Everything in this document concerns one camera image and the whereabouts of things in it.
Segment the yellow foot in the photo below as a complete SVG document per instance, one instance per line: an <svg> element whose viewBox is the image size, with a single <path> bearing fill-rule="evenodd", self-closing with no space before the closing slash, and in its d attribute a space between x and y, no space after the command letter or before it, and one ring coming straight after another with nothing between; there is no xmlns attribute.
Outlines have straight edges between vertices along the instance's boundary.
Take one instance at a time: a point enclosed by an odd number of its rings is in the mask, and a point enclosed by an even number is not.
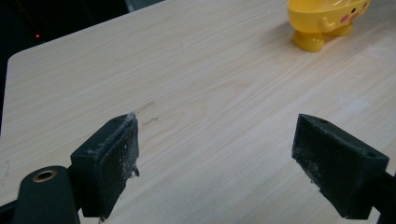
<svg viewBox="0 0 396 224"><path fill-rule="evenodd" d="M333 31L324 33L324 35L333 35L333 36L350 35L350 33L352 33L352 29L353 29L353 23L351 21L346 25L341 26Z"/></svg>
<svg viewBox="0 0 396 224"><path fill-rule="evenodd" d="M323 48L324 37L322 34L307 34L300 31L295 31L293 43L299 49L308 52L319 52Z"/></svg>

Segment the yellow figurine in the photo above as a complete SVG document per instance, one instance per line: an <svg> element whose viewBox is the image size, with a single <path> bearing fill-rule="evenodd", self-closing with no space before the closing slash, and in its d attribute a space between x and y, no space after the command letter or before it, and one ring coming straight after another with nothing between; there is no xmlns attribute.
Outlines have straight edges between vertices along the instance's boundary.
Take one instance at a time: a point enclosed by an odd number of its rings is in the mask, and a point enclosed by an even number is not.
<svg viewBox="0 0 396 224"><path fill-rule="evenodd" d="M321 51L324 35L349 35L352 21L366 12L371 0L288 0L293 43L308 52Z"/></svg>

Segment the yellow plastic container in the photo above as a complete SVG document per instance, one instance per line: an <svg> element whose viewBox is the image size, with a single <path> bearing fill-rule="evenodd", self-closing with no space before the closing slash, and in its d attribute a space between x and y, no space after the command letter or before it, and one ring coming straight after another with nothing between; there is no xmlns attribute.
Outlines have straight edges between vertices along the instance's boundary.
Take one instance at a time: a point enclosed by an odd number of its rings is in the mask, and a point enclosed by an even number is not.
<svg viewBox="0 0 396 224"><path fill-rule="evenodd" d="M324 35L349 35L352 21L366 12L371 0L288 0L293 43L309 52L321 51Z"/></svg>

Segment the dark background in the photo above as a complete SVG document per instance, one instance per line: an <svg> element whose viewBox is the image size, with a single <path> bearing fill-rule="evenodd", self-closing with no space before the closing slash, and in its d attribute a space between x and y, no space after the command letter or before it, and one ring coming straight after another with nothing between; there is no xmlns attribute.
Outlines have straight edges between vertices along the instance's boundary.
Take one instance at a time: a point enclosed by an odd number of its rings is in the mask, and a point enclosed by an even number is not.
<svg viewBox="0 0 396 224"><path fill-rule="evenodd" d="M9 57L161 1L0 0L0 127Z"/></svg>

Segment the table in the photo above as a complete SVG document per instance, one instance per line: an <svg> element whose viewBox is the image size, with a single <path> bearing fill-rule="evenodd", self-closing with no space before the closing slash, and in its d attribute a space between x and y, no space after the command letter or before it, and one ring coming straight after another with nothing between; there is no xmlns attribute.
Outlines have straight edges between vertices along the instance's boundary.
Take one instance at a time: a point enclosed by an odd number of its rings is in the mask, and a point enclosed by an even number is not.
<svg viewBox="0 0 396 224"><path fill-rule="evenodd" d="M20 52L8 63L0 204L134 111L141 176L108 223L376 223L375 209L339 217L290 153L305 113L396 172L395 13L395 1L373 1L351 36L307 53L291 43L286 1L166 0Z"/></svg>

